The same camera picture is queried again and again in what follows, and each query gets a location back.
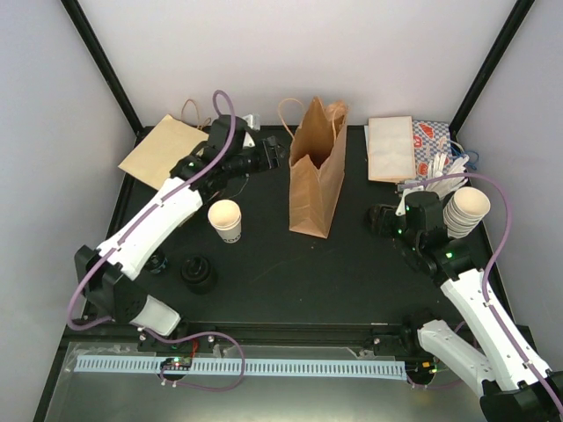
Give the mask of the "brown kraft paper bag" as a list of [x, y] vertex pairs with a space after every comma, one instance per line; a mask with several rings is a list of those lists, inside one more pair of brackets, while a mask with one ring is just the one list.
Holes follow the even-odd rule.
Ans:
[[348, 106], [318, 97], [303, 108], [295, 130], [282, 125], [289, 148], [289, 229], [327, 238], [345, 176]]

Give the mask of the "white paper cup black print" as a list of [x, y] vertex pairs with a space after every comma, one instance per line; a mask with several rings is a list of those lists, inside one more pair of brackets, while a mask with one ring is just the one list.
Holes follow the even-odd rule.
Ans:
[[208, 210], [208, 221], [227, 244], [237, 242], [242, 233], [242, 213], [233, 200], [219, 200]]

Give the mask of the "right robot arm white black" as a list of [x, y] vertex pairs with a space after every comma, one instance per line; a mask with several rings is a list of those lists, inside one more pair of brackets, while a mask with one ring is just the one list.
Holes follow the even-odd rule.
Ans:
[[455, 237], [438, 194], [405, 191], [401, 205], [375, 205], [366, 221], [437, 285], [477, 342], [470, 344], [442, 319], [420, 312], [406, 319], [399, 334], [402, 348], [443, 362], [475, 393], [488, 421], [560, 420], [562, 373], [552, 370], [516, 328], [468, 245]]

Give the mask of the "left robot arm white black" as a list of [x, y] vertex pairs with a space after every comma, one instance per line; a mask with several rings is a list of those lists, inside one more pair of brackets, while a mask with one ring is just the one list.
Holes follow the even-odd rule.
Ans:
[[136, 278], [162, 242], [183, 222], [223, 191], [233, 178], [277, 169], [287, 151], [274, 136], [263, 137], [240, 117], [221, 115], [208, 138], [170, 170], [153, 198], [122, 229], [92, 249], [75, 255], [83, 296], [102, 317], [80, 325], [87, 330], [114, 320], [157, 334], [170, 351], [182, 349], [189, 330], [178, 311], [147, 293]]

